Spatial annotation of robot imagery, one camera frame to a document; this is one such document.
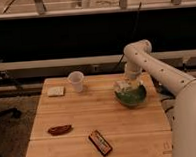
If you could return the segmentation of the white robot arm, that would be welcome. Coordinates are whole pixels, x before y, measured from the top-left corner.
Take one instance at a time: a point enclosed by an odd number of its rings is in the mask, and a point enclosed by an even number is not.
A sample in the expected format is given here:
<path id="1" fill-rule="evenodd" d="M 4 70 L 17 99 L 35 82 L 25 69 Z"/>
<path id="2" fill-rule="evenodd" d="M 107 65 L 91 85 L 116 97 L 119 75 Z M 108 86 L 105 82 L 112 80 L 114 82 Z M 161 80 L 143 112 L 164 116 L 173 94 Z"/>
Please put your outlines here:
<path id="1" fill-rule="evenodd" d="M 144 69 L 175 98 L 172 130 L 172 157 L 196 157 L 196 77 L 150 55 L 148 40 L 130 43 L 124 48 L 127 65 L 125 72 L 138 75 Z"/>

